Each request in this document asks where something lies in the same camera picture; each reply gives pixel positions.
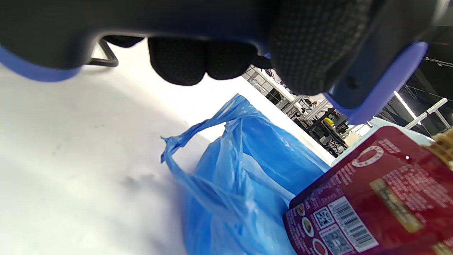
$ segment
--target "yellow object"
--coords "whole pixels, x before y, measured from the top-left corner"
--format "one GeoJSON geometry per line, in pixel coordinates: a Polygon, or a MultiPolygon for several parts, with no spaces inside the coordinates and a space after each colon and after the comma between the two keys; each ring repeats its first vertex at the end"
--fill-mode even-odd
{"type": "Polygon", "coordinates": [[[450,169],[453,169],[453,129],[443,134],[437,134],[433,139],[435,142],[430,146],[425,146],[425,148],[442,160],[450,169]]]}
{"type": "Polygon", "coordinates": [[[331,127],[335,126],[335,123],[333,123],[333,121],[327,117],[324,118],[324,121],[327,122],[327,124],[329,124],[329,126],[331,127]]]}

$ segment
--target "blue gripper edge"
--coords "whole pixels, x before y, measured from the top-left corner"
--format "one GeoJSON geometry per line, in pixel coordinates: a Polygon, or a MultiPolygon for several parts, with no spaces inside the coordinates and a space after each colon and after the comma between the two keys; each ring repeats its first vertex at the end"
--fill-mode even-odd
{"type": "Polygon", "coordinates": [[[0,63],[12,71],[32,80],[41,82],[58,82],[76,75],[81,67],[74,69],[52,69],[32,64],[14,55],[0,45],[0,63]]]}
{"type": "Polygon", "coordinates": [[[387,69],[361,106],[356,109],[343,108],[335,102],[329,93],[324,95],[336,109],[348,117],[349,124],[364,124],[376,116],[392,99],[393,92],[398,91],[406,83],[417,69],[427,50],[428,44],[425,42],[414,43],[404,50],[387,69]]]}

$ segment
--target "white logo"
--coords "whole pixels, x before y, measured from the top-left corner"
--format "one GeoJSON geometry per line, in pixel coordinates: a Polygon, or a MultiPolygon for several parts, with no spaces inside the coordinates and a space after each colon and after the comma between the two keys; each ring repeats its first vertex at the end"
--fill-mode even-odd
{"type": "Polygon", "coordinates": [[[384,155],[384,150],[381,147],[370,146],[370,147],[366,148],[364,151],[362,151],[362,153],[360,153],[360,155],[352,161],[352,165],[355,167],[365,167],[365,166],[373,164],[378,159],[380,159],[383,155],[384,155]],[[359,162],[360,157],[362,157],[365,153],[370,152],[370,151],[375,151],[375,154],[371,158],[369,158],[365,161],[359,162]]]}

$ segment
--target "plastic bag handle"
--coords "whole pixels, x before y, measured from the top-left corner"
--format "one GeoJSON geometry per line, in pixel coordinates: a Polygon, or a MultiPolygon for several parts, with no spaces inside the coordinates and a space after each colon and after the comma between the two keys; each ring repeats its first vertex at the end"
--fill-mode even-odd
{"type": "Polygon", "coordinates": [[[173,160],[173,154],[198,132],[221,123],[229,122],[246,116],[262,118],[259,111],[239,94],[225,104],[211,119],[207,119],[189,128],[186,132],[177,137],[163,138],[167,143],[161,156],[161,162],[166,162],[175,179],[184,186],[192,195],[196,195],[198,202],[207,210],[217,215],[228,215],[225,221],[230,223],[242,222],[250,214],[250,205],[246,200],[235,194],[231,194],[208,180],[198,176],[187,174],[173,160]]]}

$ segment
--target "barcode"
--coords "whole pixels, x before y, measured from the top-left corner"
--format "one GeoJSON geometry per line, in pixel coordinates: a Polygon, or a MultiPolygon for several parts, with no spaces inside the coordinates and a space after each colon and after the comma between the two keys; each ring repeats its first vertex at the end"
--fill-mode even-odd
{"type": "Polygon", "coordinates": [[[371,249],[379,243],[369,232],[346,197],[329,204],[333,217],[358,252],[371,249]]]}

